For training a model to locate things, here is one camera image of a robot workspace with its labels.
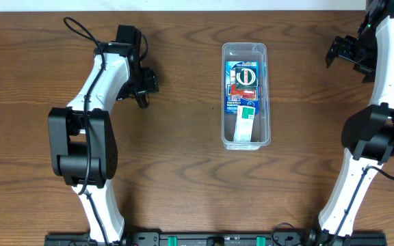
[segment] clear plastic bin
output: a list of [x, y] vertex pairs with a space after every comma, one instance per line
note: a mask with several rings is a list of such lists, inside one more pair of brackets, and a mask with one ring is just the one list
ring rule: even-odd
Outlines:
[[[259, 112], [254, 116], [252, 139], [248, 143], [233, 141], [236, 114], [226, 113], [226, 62], [258, 61]], [[222, 61], [222, 140], [228, 150], [258, 150], [270, 143], [270, 104], [267, 78], [267, 47], [261, 43], [231, 42], [223, 45]]]

